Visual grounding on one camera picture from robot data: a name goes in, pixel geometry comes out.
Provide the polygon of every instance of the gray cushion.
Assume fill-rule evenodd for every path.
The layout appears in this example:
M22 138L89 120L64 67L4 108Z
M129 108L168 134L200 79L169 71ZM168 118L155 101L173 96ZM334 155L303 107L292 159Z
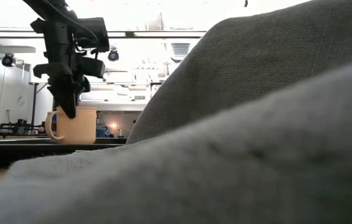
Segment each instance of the gray cushion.
M352 66L126 147L7 176L0 223L352 223Z
M352 0L309 1L215 25L162 85L128 144L352 62Z

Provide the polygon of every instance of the pipe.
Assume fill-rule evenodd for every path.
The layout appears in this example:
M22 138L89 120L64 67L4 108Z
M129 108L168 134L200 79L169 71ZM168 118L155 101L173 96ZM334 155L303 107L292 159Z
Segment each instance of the pipe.
M32 102L32 119L31 119L31 130L34 128L34 123L35 123L35 105L37 102L37 88L38 88L38 83L34 84L34 100Z

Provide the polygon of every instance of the white wall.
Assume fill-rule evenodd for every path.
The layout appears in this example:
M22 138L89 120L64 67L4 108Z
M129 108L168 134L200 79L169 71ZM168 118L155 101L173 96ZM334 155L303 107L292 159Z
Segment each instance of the white wall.
M20 68L5 68L0 61L0 124L7 123L7 110L10 110L10 122L26 119L31 122L34 86L29 85L29 72ZM52 98L44 89L37 95L35 120L39 124L52 109Z

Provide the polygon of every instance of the cable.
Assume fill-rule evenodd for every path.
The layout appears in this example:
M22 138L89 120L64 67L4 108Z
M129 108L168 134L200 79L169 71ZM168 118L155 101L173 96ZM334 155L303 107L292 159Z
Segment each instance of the cable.
M3 94L3 86L4 86L4 77L6 76L6 67L4 67L3 71L3 79L2 79L2 87L1 87L1 96L0 96L0 106L1 106L1 100L2 100L2 94Z
M83 29L85 32L88 32L89 34L91 34L91 36L94 38L94 40L96 41L96 55L95 55L95 59L97 59L98 57L98 48L100 47L100 41L97 38L96 34L94 34L92 31L90 31L89 29L87 29L85 26L75 22L73 19L70 19L68 16L66 16L62 11L58 10L54 5L50 4L49 2L47 3L53 10L55 10L58 14L60 14L65 20L67 20L68 22L72 23L74 26L79 27L80 29Z

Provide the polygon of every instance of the spotlight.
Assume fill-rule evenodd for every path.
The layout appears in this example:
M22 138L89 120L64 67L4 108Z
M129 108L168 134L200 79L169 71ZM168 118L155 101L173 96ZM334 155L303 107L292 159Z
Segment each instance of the spotlight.
M12 68L16 65L16 60L14 58L14 54L6 53L2 59L2 65L8 68Z
M116 49L113 49L109 52L108 54L108 60L110 62L115 62L117 60L119 60L119 54L118 54L118 51Z

